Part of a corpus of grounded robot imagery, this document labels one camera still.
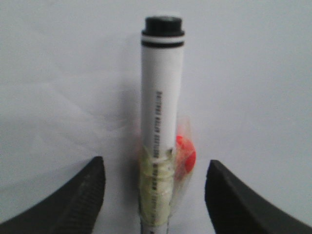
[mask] white background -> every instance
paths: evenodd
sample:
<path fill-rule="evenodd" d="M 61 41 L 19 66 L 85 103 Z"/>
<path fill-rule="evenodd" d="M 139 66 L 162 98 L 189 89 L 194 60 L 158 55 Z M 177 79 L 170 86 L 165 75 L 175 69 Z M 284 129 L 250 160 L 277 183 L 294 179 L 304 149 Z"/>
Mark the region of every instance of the white background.
<path fill-rule="evenodd" d="M 139 37 L 158 11 L 184 20 L 179 114 L 192 121 L 198 157 L 171 233 L 213 233 L 210 159 L 312 225 L 312 2 L 303 0 L 2 0 L 0 210 L 16 183 L 56 180 L 60 168 L 102 155 L 94 233 L 139 233 Z M 41 187 L 32 202 L 52 191 Z M 25 194 L 15 190 L 27 203 Z"/>

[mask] white marker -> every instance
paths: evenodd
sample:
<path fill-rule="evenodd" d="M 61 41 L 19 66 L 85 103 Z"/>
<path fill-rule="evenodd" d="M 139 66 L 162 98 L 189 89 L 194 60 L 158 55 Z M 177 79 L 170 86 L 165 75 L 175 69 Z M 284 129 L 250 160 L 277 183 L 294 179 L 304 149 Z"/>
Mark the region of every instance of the white marker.
<path fill-rule="evenodd" d="M 142 31 L 141 234 L 168 233 L 184 32 L 176 17 L 148 17 Z"/>

